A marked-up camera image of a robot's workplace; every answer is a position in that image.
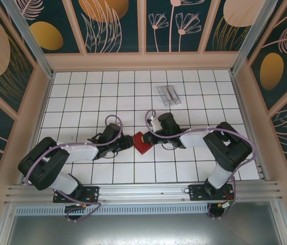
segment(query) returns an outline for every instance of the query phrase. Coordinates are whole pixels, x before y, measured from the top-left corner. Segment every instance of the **tile grout line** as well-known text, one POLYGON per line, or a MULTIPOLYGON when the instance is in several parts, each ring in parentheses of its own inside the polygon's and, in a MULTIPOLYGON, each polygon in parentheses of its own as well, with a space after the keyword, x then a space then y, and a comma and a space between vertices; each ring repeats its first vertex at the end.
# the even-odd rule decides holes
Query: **tile grout line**
MULTIPOLYGON (((98 123, 99 123, 99 109, 100 109, 100 98, 101 98, 101 91, 102 91, 102 80, 103 80, 103 73, 104 73, 104 72, 102 72, 102 75, 101 75, 101 84, 100 84, 100 97, 99 97, 98 114, 97 114, 97 127, 96 127, 96 135, 97 135, 97 132, 98 132, 98 123)), ((93 161, 93 162, 92 162, 92 171, 91 171, 91 184, 92 184, 92 179, 93 179, 93 169, 94 169, 94 164, 95 164, 95 162, 93 161)))
MULTIPOLYGON (((118 104, 118 87, 119 87, 119 71, 117 72, 117 96, 116 96, 116 116, 117 116, 117 104, 118 104)), ((115 169, 115 153, 113 158, 113 176, 112 176, 112 184, 114 184, 114 169, 115 169)))
MULTIPOLYGON (((188 110, 188 117, 189 117, 189 125, 190 125, 190 128, 191 128, 191 120, 190 120, 190 111, 189 111, 189 105, 188 105, 188 99, 187 99, 187 96, 186 96, 186 89, 185 89, 185 82, 184 82, 184 75, 183 75, 183 70, 181 71, 182 72, 182 78, 183 78, 183 85, 184 85, 184 93, 185 93, 185 100, 186 100, 186 108, 188 110)), ((195 161, 195 168, 196 168, 196 176, 198 178, 198 181, 199 181, 199 174, 198 174, 198 167, 196 165, 196 156, 195 156, 195 150, 194 150, 194 147, 193 147, 193 154, 194 154, 194 161, 195 161)))
MULTIPOLYGON (((167 74, 167 71, 166 71, 166 80, 167 80, 167 86, 168 86, 168 74, 167 74)), ((175 164, 176 182, 178 182, 175 149, 173 150, 173 154, 174 154, 174 164, 175 164)))

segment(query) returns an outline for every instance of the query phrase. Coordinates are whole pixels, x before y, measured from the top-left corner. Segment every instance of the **cable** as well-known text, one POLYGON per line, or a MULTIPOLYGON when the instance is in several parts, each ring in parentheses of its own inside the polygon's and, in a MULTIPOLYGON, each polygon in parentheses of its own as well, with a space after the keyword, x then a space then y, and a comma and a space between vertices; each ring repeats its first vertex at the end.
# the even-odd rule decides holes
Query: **cable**
POLYGON ((245 164, 247 164, 247 163, 249 163, 249 162, 255 160, 256 157, 258 156, 257 148, 256 148, 256 146, 253 144, 253 142, 252 142, 251 140, 249 140, 248 138, 244 137, 243 135, 240 135, 240 134, 237 133, 237 132, 234 132, 234 131, 231 131, 231 130, 227 130, 227 129, 218 129, 218 128, 190 129, 189 132, 185 131, 185 132, 182 132, 182 133, 179 133, 179 134, 175 134, 175 135, 172 135, 172 136, 162 136, 162 135, 158 135, 158 134, 156 134, 153 130, 151 130, 151 128, 150 128, 150 126, 149 126, 149 123, 148 123, 148 121, 147 121, 147 120, 148 120, 148 114, 149 114, 149 112, 152 113, 152 116, 153 116, 153 117, 155 117, 155 115, 156 115, 156 111, 155 111, 155 110, 153 110, 153 109, 148 110, 148 111, 145 113, 145 117, 144 117, 145 124, 146 124, 146 126, 147 126, 147 128, 148 128, 148 130, 149 130, 149 132, 150 132, 151 134, 153 134, 154 136, 159 137, 159 138, 161 138, 161 139, 176 138, 176 137, 180 137, 180 136, 182 136, 182 135, 185 135, 185 134, 188 134, 188 133, 191 133, 191 132, 222 131, 222 132, 225 132, 225 133, 229 133, 229 134, 235 135, 235 136, 237 136, 237 137, 239 137, 239 138, 245 140, 248 144, 250 144, 250 146, 253 148, 253 156, 252 156, 252 158, 249 159, 249 160, 247 160, 247 161, 245 161, 245 162, 243 162, 243 163, 241 163, 240 165, 238 165, 238 166, 236 167, 236 169, 235 169, 235 170, 231 173, 231 175, 228 177, 229 180, 232 179, 232 177, 234 176, 234 174, 236 173, 236 171, 237 171, 240 167, 242 167, 242 166, 244 166, 245 164))
MULTIPOLYGON (((107 119, 109 117, 115 117, 119 120, 119 123, 120 123, 120 130, 119 130, 119 133, 118 135, 111 141, 107 142, 107 143, 103 143, 103 144, 94 144, 94 143, 90 143, 90 142, 75 142, 75 143, 68 143, 68 144, 60 144, 60 145, 56 145, 50 149, 48 149, 45 153, 43 153, 35 162, 34 164, 30 167, 27 175, 25 176, 25 184, 26 185, 29 185, 29 186, 32 186, 33 184, 29 183, 29 176, 31 174, 31 172, 33 171, 33 169, 37 166, 37 164, 49 153, 49 152, 52 152, 53 150, 55 149, 58 149, 58 148, 62 148, 62 147, 69 147, 69 146, 75 146, 75 145, 92 145, 92 146, 104 146, 104 145, 108 145, 108 144, 111 144, 113 142, 115 142, 122 134, 123 132, 123 123, 122 123, 122 120, 117 116, 117 115, 109 115, 106 117, 105 119, 105 125, 107 126, 107 119)), ((85 204, 85 205, 98 205, 96 208, 94 208, 89 214, 87 215, 84 215, 84 216, 81 216, 80 218, 77 219, 77 221, 81 221, 85 218, 88 218, 92 213, 94 213, 98 208, 100 208, 101 206, 101 203, 87 203, 87 202, 82 202, 82 201, 78 201, 78 200, 75 200, 73 198, 70 198, 68 195, 66 195, 65 193, 57 190, 57 192, 59 194, 61 194, 63 197, 69 199, 70 201, 73 201, 75 203, 81 203, 81 204, 85 204)), ((71 219, 68 217, 69 213, 72 212, 72 211, 75 211, 75 210, 79 210, 79 209, 83 209, 83 208, 73 208, 73 209, 70 209, 67 214, 66 214, 66 217, 68 219, 68 221, 71 221, 71 219)))

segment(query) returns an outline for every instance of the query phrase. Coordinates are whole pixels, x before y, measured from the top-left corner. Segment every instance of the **metal plate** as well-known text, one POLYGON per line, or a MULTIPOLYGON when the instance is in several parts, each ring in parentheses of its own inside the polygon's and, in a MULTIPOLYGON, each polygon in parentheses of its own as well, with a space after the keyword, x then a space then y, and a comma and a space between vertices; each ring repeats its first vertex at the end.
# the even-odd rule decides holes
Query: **metal plate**
MULTIPOLYGON (((82 195, 78 198, 78 201, 86 203, 96 203, 99 197, 98 186, 85 186, 82 191, 82 195)), ((73 201, 63 197, 58 192, 54 191, 53 203, 74 203, 73 201)))
POLYGON ((190 195, 190 200, 191 201, 217 201, 217 200, 226 201, 227 200, 227 196, 224 193, 224 191, 232 199, 234 199, 233 186, 231 184, 225 184, 222 187, 222 191, 219 192, 214 197, 210 197, 209 195, 207 195, 207 193, 204 191, 204 184, 189 185, 189 195, 190 195))

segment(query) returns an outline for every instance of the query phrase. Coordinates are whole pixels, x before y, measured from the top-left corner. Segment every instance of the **white grid surface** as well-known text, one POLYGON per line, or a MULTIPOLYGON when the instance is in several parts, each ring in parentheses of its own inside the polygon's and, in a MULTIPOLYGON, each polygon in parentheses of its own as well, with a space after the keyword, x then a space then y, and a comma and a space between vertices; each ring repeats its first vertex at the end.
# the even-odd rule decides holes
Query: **white grid surface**
MULTIPOLYGON (((181 128, 227 121, 247 136, 226 70, 94 71, 56 73, 38 141, 50 136, 83 142, 103 132, 110 114, 122 119, 125 135, 145 133, 144 115, 151 108, 157 116, 171 112, 181 128), (162 85, 174 86, 181 104, 165 108, 156 89, 162 85)), ((114 159, 65 164, 62 171, 83 184, 195 182, 204 181, 215 165, 208 148, 167 151, 155 145, 144 155, 133 147, 114 159)), ((258 180, 255 162, 242 167, 236 179, 258 180)))

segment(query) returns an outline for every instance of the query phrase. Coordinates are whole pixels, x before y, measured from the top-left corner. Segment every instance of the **purple cable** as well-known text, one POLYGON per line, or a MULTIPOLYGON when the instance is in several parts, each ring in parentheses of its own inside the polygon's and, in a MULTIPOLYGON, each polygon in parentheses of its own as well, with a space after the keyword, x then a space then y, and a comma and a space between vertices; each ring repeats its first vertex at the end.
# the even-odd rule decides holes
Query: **purple cable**
MULTIPOLYGON (((180 134, 176 134, 176 135, 172 135, 172 136, 161 136, 161 135, 158 135, 156 134, 153 130, 151 130, 150 126, 149 126, 149 123, 148 123, 148 114, 149 112, 152 112, 152 116, 155 117, 156 115, 156 112, 155 110, 151 109, 151 110, 148 110, 146 113, 145 113, 145 117, 144 117, 144 120, 145 120, 145 124, 148 128, 148 130, 150 131, 151 134, 153 134, 154 136, 156 137, 159 137, 161 139, 171 139, 171 138, 176 138, 176 137, 180 137, 182 135, 185 135, 185 134, 188 134, 188 132, 183 132, 183 133, 180 133, 180 134)), ((231 173, 231 175, 228 177, 228 179, 232 179, 232 177, 234 176, 234 174, 236 173, 236 171, 244 166, 245 164, 253 161, 256 159, 257 155, 258 155, 258 152, 257 152, 257 149, 256 149, 256 146, 253 144, 253 142, 251 140, 249 140, 248 138, 244 137, 243 135, 240 135, 239 133, 237 132, 234 132, 234 131, 231 131, 231 130, 227 130, 227 129, 218 129, 218 128, 207 128, 207 129, 190 129, 190 132, 212 132, 212 131, 222 131, 222 132, 226 132, 226 133, 229 133, 229 134, 232 134, 232 135, 235 135, 243 140, 245 140, 248 144, 250 144, 250 146, 253 148, 253 156, 251 159, 241 163, 240 165, 238 165, 236 167, 236 169, 233 171, 233 173, 231 173)))
MULTIPOLYGON (((120 130, 119 130, 118 135, 115 137, 115 139, 113 139, 113 140, 111 140, 111 141, 109 141, 109 142, 107 142, 107 143, 103 143, 103 144, 94 144, 94 143, 86 143, 86 142, 76 142, 76 143, 69 143, 69 144, 60 144, 60 145, 57 145, 57 146, 52 147, 52 148, 48 149, 45 153, 43 153, 43 154, 34 162, 34 164, 31 166, 31 168, 29 169, 29 171, 28 171, 28 173, 27 173, 27 175, 26 175, 26 177, 25 177, 25 184, 26 184, 26 185, 32 185, 32 184, 29 183, 29 176, 30 176, 31 172, 33 171, 33 169, 37 166, 37 164, 41 161, 42 158, 44 158, 49 152, 51 152, 51 151, 53 151, 53 150, 55 150, 55 149, 57 149, 57 148, 69 147, 69 146, 74 146, 74 145, 104 146, 104 145, 108 145, 108 144, 111 144, 111 143, 115 142, 115 141, 119 138, 119 136, 121 136, 121 134, 122 134, 122 132, 123 132, 123 123, 122 123, 122 120, 121 120, 117 115, 109 115, 109 116, 107 116, 106 119, 105 119, 105 125, 106 125, 106 126, 107 126, 107 119, 108 119, 109 117, 111 117, 111 116, 117 118, 117 119, 119 120, 119 123, 120 123, 120 130)), ((93 209, 90 213, 88 213, 87 215, 84 215, 84 216, 78 218, 77 221, 81 221, 81 220, 84 220, 84 219, 88 218, 92 213, 94 213, 98 208, 101 207, 101 203, 86 203, 86 202, 81 202, 81 201, 75 200, 75 199, 73 199, 73 198, 70 198, 68 195, 66 195, 65 193, 63 193, 63 192, 61 192, 61 191, 58 191, 58 190, 57 190, 57 192, 58 192, 59 194, 61 194, 63 197, 65 197, 65 198, 67 198, 67 199, 69 199, 70 201, 73 201, 73 202, 75 202, 75 203, 81 203, 81 204, 86 204, 86 205, 98 205, 96 208, 94 208, 94 209, 93 209)), ((70 210, 67 212, 66 217, 67 217, 68 221, 71 221, 71 219, 70 219, 69 216, 68 216, 69 213, 72 212, 72 211, 75 211, 75 210, 79 210, 79 209, 84 209, 84 208, 83 208, 83 207, 81 207, 81 208, 73 208, 73 209, 70 209, 70 210)))

